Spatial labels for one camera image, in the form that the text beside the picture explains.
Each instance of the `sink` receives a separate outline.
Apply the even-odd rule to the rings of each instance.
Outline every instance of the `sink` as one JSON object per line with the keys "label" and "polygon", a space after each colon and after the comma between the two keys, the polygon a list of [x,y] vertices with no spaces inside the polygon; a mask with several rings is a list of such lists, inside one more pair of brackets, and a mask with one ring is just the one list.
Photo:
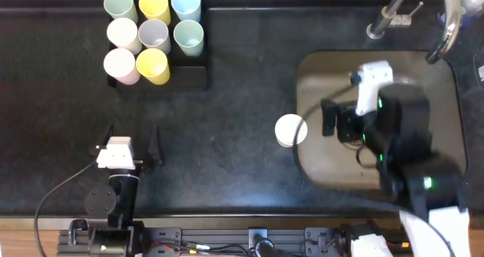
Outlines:
{"label": "sink", "polygon": [[[430,100],[430,131],[433,149],[447,153],[464,172],[467,156],[464,150],[461,115],[455,77],[444,60],[430,65],[423,51],[320,51],[304,58],[297,70],[297,114],[319,104],[322,97],[349,84],[348,72],[363,63],[388,60],[394,77],[416,80]],[[335,99],[336,102],[357,99],[358,88]],[[376,169],[362,168],[355,151],[344,147],[334,136],[322,136],[322,112],[308,120],[308,134],[299,145],[301,166],[319,186],[339,189],[378,189]]]}

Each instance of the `faucet spout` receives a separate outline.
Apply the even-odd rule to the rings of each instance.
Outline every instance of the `faucet spout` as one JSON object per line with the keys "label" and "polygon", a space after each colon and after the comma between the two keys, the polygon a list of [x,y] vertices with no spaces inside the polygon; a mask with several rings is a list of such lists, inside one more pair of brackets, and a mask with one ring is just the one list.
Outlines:
{"label": "faucet spout", "polygon": [[461,13],[461,0],[445,0],[444,33],[433,51],[426,55],[427,63],[436,63],[450,50],[461,27]]}

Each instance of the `led light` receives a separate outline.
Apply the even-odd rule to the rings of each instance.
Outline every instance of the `led light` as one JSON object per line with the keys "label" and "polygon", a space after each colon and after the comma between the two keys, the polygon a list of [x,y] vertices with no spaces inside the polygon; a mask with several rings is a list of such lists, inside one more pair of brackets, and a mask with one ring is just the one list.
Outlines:
{"label": "led light", "polygon": [[432,178],[431,177],[423,178],[423,188],[425,188],[425,189],[432,188]]}

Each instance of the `black tray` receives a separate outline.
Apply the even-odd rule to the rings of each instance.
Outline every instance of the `black tray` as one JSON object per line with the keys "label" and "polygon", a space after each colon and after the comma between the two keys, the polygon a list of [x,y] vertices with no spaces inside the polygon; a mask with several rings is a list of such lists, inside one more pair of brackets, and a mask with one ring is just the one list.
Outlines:
{"label": "black tray", "polygon": [[[147,20],[138,6],[139,0],[135,0],[136,10],[138,11],[139,26]],[[208,40],[207,40],[207,12],[205,5],[202,3],[202,14],[200,25],[203,27],[203,53],[198,57],[189,57],[183,53],[178,44],[173,38],[173,30],[175,26],[180,23],[180,19],[172,10],[170,0],[168,0],[170,13],[172,17],[171,23],[168,25],[169,38],[172,45],[171,51],[166,55],[168,57],[168,66],[170,72],[169,81],[163,85],[155,85],[141,76],[139,81],[133,85],[124,85],[115,80],[112,76],[107,75],[107,84],[110,87],[116,88],[119,91],[133,91],[133,92],[170,92],[170,91],[201,91],[208,85],[207,64],[208,64]],[[110,42],[109,50],[115,49],[116,46]]]}

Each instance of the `faucet handle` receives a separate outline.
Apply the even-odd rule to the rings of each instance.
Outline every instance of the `faucet handle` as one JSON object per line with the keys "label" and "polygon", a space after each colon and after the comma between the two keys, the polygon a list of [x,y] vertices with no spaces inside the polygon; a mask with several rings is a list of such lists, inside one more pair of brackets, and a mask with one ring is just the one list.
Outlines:
{"label": "faucet handle", "polygon": [[415,12],[418,11],[420,7],[424,5],[423,2],[418,3],[418,6],[408,15],[397,14],[390,21],[389,27],[409,27],[411,25],[411,17],[414,16]]}

